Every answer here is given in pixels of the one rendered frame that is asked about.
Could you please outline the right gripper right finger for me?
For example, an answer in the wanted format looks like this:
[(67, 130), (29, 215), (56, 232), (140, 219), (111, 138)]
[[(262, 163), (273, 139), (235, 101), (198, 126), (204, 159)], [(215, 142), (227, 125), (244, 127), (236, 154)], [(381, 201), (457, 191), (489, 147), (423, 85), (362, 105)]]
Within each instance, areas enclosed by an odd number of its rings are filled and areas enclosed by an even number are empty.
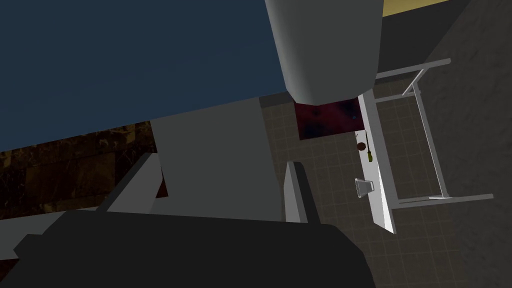
[(291, 223), (319, 224), (315, 205), (304, 165), (289, 161), (283, 184), (285, 221)]

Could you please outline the dark red rug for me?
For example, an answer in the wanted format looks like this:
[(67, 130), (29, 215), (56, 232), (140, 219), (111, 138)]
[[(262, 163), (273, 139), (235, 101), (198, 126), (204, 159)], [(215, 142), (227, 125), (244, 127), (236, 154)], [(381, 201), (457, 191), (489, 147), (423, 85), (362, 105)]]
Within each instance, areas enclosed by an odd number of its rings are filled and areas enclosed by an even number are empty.
[(357, 98), (323, 105), (295, 102), (294, 110), (301, 141), (365, 129)]

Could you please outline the white table with metal legs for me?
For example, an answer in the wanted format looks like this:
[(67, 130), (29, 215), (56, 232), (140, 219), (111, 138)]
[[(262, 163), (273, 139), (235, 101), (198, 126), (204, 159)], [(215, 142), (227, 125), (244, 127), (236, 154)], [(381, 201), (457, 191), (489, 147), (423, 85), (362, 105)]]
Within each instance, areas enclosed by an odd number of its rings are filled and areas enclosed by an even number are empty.
[[(397, 232), (393, 217), (393, 210), (489, 200), (494, 198), (494, 195), (491, 193), (469, 196), (450, 196), (447, 191), (418, 82), (429, 69), (448, 65), (450, 63), (451, 59), (445, 58), (380, 72), (376, 76), (376, 79), (378, 80), (412, 72), (418, 72), (418, 74), (402, 94), (375, 98), (373, 90), (369, 89), (357, 98), (361, 110), (361, 118), (364, 123), (364, 130), (356, 131), (355, 138), (358, 143), (365, 143), (365, 149), (359, 151), (364, 178), (355, 179), (356, 191), (359, 198), (367, 196), (373, 222), (390, 233), (395, 234)], [(439, 195), (404, 199), (399, 199), (397, 195), (395, 180), (391, 171), (390, 158), (378, 114), (377, 103), (404, 99), (407, 97), (414, 97), (415, 102), (418, 105), (423, 130), (426, 135), (430, 156), (433, 161), (436, 178), (440, 187)]]

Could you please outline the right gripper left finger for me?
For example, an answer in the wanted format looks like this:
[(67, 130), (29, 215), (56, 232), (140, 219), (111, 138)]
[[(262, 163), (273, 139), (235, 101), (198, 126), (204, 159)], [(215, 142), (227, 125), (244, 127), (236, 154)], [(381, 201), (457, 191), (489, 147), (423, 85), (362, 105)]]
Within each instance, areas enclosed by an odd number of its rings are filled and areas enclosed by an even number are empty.
[(163, 182), (157, 153), (144, 153), (105, 200), (97, 212), (150, 213)]

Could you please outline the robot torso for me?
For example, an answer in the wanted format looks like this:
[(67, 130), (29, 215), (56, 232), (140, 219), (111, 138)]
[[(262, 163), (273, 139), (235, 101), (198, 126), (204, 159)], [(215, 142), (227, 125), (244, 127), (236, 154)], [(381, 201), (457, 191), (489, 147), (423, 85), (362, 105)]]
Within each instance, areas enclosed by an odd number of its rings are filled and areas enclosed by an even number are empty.
[(384, 0), (265, 0), (285, 82), (293, 100), (350, 100), (376, 80)]

